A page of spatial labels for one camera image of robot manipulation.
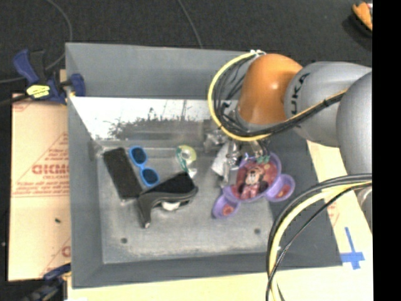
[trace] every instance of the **blue clamp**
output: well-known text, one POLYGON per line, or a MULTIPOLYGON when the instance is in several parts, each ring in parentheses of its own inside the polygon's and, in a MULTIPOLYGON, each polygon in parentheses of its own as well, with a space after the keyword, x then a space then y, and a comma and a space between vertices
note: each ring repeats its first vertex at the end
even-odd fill
POLYGON ((17 72, 28 81, 26 93, 33 100, 47 100, 66 105, 66 93, 63 86, 72 85, 76 96, 85 96, 85 83, 83 77, 72 74, 66 82, 57 82, 56 75, 45 75, 43 65, 44 51, 35 51, 29 54, 27 49, 21 50, 13 58, 17 72))

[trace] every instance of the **black cable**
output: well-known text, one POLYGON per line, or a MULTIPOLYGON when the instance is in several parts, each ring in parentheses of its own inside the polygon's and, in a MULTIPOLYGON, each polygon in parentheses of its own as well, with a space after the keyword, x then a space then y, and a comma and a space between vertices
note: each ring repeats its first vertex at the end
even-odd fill
POLYGON ((8 98, 0 102, 0 107, 11 105, 12 103, 19 102, 20 100, 24 100, 27 98, 29 98, 29 95, 20 95, 13 98, 8 98))
POLYGON ((341 193, 337 194, 334 198, 330 199, 327 203, 325 203, 324 205, 322 205, 322 207, 320 207, 315 213, 312 214, 312 216, 304 223, 304 225, 295 233, 295 235, 288 241, 288 243, 286 244, 286 246, 283 248, 283 250, 281 251, 279 257, 276 260, 276 264, 274 265, 273 269, 271 270, 271 273, 269 274, 269 280, 268 280, 268 285, 266 288, 266 301, 269 300, 269 291, 271 288, 271 282, 273 281, 273 277, 277 272, 277 269, 280 265, 280 263, 283 261, 283 258, 285 256, 285 254, 287 253, 288 249, 290 248, 290 246, 293 244, 293 242, 295 241, 295 239, 297 239, 297 237, 299 237, 299 235, 305 230, 305 228, 322 212, 324 211, 329 205, 333 204, 337 199, 339 199, 340 197, 342 197, 344 194, 350 192, 350 191, 354 191, 357 189, 361 189, 361 188, 365 188, 367 186, 371 186, 371 184, 368 185, 356 185, 356 186, 352 186, 344 191, 342 191, 341 193))
MULTIPOLYGON (((297 196, 294 200, 289 202, 287 206, 280 212, 280 214, 276 217, 273 222, 273 225, 270 230, 269 238, 268 238, 268 253, 271 249, 271 245, 273 244, 274 236, 276 235, 276 231, 280 226, 281 222, 287 217, 287 215, 298 205, 302 200, 304 200, 307 196, 316 194, 321 192, 323 189, 339 186, 339 185, 348 185, 354 184, 356 182, 366 182, 372 180, 372 174, 351 174, 346 176, 339 176, 332 179, 325 180, 321 183, 318 183, 309 189, 303 191, 299 196, 297 196)), ((266 260, 266 268, 268 269, 269 258, 266 260)))
MULTIPOLYGON (((71 25, 71 21, 68 18, 68 16, 66 15, 66 13, 61 9, 61 7, 56 4, 54 1, 52 0, 44 0, 47 3, 50 3, 53 7, 55 7, 60 14, 63 16, 63 18, 65 19, 66 23, 67 23, 67 27, 68 27, 68 32, 69 32, 69 40, 68 41, 72 41, 73 40, 73 28, 71 25)), ((52 67, 56 66, 61 60, 63 60, 63 58, 65 57, 65 53, 63 53, 61 56, 59 56, 54 62, 52 62, 50 65, 48 65, 45 69, 46 70, 50 70, 52 67)), ((0 83, 12 83, 12 82, 18 82, 20 80, 23 80, 24 77, 16 77, 16 78, 9 78, 9 79, 3 79, 0 80, 0 83)))
POLYGON ((202 44, 202 41, 201 41, 201 37, 199 36, 199 33, 198 33, 198 31, 196 30, 196 27, 195 27, 194 23, 192 22, 192 19, 190 18, 189 13, 187 12, 187 10, 186 10, 186 8, 185 8, 185 6, 184 6, 184 4, 182 3, 181 0, 177 0, 177 2, 178 2, 178 4, 179 4, 180 7, 181 7, 182 12, 184 12, 185 16, 187 17, 190 26, 192 27, 192 30, 193 30, 193 32, 194 32, 194 34, 195 34, 195 37, 196 37, 196 40, 197 40, 197 42, 198 42, 199 47, 200 47, 201 49, 203 49, 203 44, 202 44))

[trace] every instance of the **blue tape cross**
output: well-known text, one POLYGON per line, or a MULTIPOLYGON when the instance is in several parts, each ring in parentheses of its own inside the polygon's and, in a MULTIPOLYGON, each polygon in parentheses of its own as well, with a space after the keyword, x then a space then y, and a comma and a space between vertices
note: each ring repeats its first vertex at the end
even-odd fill
POLYGON ((340 257, 341 257, 341 260, 343 263, 350 262, 352 265, 352 269, 357 270, 357 269, 361 268, 361 266, 359 265, 359 262, 365 261, 365 257, 363 256, 362 252, 355 251, 355 248, 353 246, 352 239, 351 239, 350 229, 348 229, 346 227, 345 233, 346 233, 346 237, 348 238, 348 242, 350 243, 351 252, 340 253, 340 257))

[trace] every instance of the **yellow clamp label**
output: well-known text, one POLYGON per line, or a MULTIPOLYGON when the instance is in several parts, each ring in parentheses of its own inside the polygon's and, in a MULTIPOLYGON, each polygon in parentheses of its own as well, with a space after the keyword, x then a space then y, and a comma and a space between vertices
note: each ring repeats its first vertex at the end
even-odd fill
POLYGON ((29 96, 33 96, 33 98, 41 98, 50 94, 50 87, 46 85, 32 85, 26 90, 26 93, 29 96))

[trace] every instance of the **cardboard sheet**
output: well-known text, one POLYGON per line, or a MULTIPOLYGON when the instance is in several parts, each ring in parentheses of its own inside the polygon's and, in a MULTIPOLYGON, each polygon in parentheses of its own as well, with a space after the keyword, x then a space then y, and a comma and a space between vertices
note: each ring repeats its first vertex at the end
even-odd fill
POLYGON ((12 109, 8 280, 41 278, 71 257, 67 108, 12 109))

